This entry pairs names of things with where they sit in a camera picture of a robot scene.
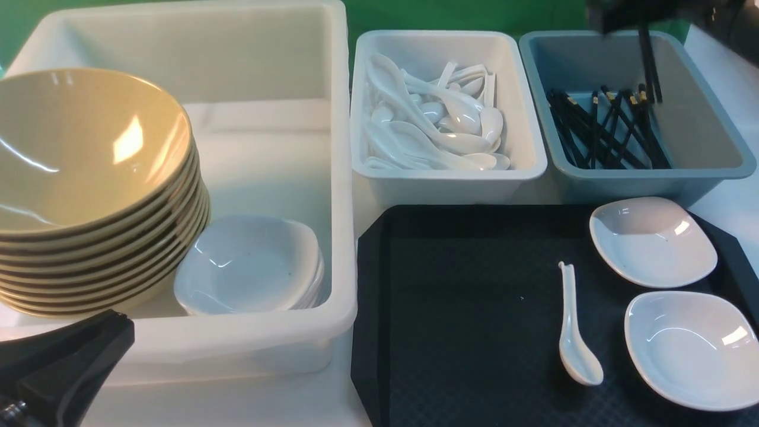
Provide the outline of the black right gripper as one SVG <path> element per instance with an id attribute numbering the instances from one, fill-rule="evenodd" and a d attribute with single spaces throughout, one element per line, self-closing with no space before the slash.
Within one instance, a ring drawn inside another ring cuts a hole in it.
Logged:
<path id="1" fill-rule="evenodd" d="M 586 16 L 599 33 L 672 20 L 719 36 L 757 32 L 756 1 L 586 1 Z"/>

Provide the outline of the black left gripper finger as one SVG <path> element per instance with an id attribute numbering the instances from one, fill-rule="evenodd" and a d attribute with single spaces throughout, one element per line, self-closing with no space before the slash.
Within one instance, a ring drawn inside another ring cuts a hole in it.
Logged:
<path id="1" fill-rule="evenodd" d="M 117 363 L 135 323 L 103 313 L 1 345 L 1 424 L 79 426 Z"/>

